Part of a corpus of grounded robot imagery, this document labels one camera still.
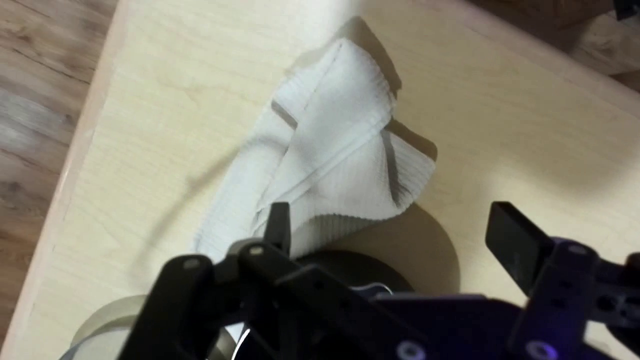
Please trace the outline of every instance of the wooden table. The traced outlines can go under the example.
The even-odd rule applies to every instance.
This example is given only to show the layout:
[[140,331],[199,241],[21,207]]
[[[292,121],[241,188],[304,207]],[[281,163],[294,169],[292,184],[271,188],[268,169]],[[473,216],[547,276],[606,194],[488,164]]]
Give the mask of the wooden table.
[[120,0],[2,359],[58,359],[93,311],[189,252],[261,106],[336,32],[388,54],[395,129],[438,149],[423,196],[364,252],[425,295],[521,302],[484,249],[491,201],[609,261],[638,251],[635,94],[464,3]]

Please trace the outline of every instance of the screw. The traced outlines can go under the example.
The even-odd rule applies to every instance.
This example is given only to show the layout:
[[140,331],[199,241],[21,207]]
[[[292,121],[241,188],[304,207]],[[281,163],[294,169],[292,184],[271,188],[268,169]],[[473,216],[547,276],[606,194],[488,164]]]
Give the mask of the screw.
[[261,246],[252,246],[252,249],[248,249],[248,254],[250,254],[250,256],[261,256],[261,254],[264,254],[264,249],[261,249]]
[[197,258],[189,258],[182,264],[184,271],[192,271],[192,269],[197,269],[199,266],[199,261]]
[[399,342],[395,354],[399,360],[425,360],[423,349],[409,341]]
[[568,246],[568,251],[574,254],[588,254],[588,251],[583,246],[575,246],[575,245]]
[[531,360],[557,360],[557,351],[552,344],[539,341],[525,342],[525,354]]

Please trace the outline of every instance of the brown floor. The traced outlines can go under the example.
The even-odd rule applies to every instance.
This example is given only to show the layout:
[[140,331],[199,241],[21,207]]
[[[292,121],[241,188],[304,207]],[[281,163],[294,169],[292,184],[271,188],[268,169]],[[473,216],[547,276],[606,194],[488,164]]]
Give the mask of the brown floor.
[[[550,26],[525,0],[473,0],[640,89],[640,22]],[[0,341],[39,234],[116,0],[0,0]]]
[[0,342],[116,0],[0,0]]

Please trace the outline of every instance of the white cloth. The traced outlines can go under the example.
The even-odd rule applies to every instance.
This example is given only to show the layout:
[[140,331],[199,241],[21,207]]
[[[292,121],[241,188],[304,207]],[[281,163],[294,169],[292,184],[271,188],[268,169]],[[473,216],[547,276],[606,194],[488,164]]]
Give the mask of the white cloth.
[[230,245],[260,239],[271,203],[288,203],[292,256],[369,223],[402,214],[433,163],[383,130],[393,98],[378,64],[338,40],[294,75],[232,163],[196,251],[221,261]]

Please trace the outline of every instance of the black plastic part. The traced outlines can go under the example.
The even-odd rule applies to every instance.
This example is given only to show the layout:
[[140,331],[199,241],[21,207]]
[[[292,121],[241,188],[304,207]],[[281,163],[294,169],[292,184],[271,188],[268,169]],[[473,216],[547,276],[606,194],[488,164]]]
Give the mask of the black plastic part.
[[625,258],[628,269],[635,269],[640,273],[640,252],[633,252]]
[[506,342],[519,317],[519,308],[484,296],[388,296],[375,305],[427,336],[431,352],[445,360],[506,359]]
[[268,245],[261,246],[261,252],[248,246],[237,261],[260,283],[273,287],[281,302],[297,305],[302,315],[314,317],[319,327],[338,335],[343,344],[362,351],[365,359],[391,359],[402,341],[427,349],[416,331],[371,306],[317,266],[297,269]]
[[590,320],[612,329],[640,329],[640,271],[599,261],[593,276]]
[[625,20],[638,14],[640,0],[614,0],[616,18]]
[[217,329],[189,317],[212,262],[205,256],[179,256],[164,264],[120,360],[193,360],[205,359],[217,341]]
[[514,329],[511,357],[525,359],[529,344],[545,344],[557,359],[577,359],[595,264],[598,254],[585,246],[571,242],[556,246]]
[[486,246],[519,290],[529,295],[556,242],[509,203],[494,203],[486,228]]
[[382,284],[391,292],[411,292],[411,287],[395,271],[364,254],[324,251],[297,262],[315,264],[352,288]]
[[271,204],[265,221],[264,242],[271,245],[281,254],[289,256],[292,231],[289,231],[289,212],[285,203]]

